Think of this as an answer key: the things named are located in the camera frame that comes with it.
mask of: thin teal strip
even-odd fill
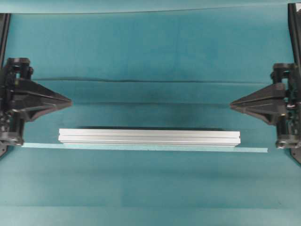
[[[180,151],[180,152],[252,152],[267,153],[267,148],[253,147],[206,147],[206,146],[165,146],[165,145],[65,145],[24,143],[22,147],[50,149],[83,149],[83,150],[123,150],[123,151]]]

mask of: aluminum profile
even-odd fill
[[[240,132],[157,129],[59,129],[58,139],[64,144],[235,147],[240,144]]]

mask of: teal fabric backdrop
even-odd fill
[[[285,5],[297,0],[1,0],[0,12],[116,13]]]
[[[13,14],[6,57],[30,58],[33,79],[74,102],[27,123],[26,142],[58,143],[59,128],[208,128],[269,153],[15,148],[0,161],[1,225],[301,224],[300,166],[275,128],[229,109],[293,61],[286,4]]]

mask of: black mechanical part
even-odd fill
[[[288,4],[288,25],[294,63],[274,64],[272,85],[232,102],[230,107],[276,126],[276,146],[290,148],[301,164],[301,11],[296,4]]]
[[[0,14],[0,68],[3,66],[5,48],[8,36],[10,14],[1,13]],[[0,157],[7,152],[7,146],[0,144]]]
[[[27,58],[9,58],[0,71],[0,156],[8,145],[23,145],[25,122],[72,105],[70,99],[33,82],[32,74]]]

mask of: black vertical rail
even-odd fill
[[[5,48],[8,38],[8,28],[9,28],[10,14],[1,13],[0,14],[0,68],[3,67]]]
[[[299,116],[299,128],[301,133],[301,11],[297,10],[296,4],[288,4],[288,27],[291,36],[294,62],[297,65],[297,74],[295,75],[295,83],[297,87],[296,107]],[[292,157],[301,163],[301,148],[291,148]]]

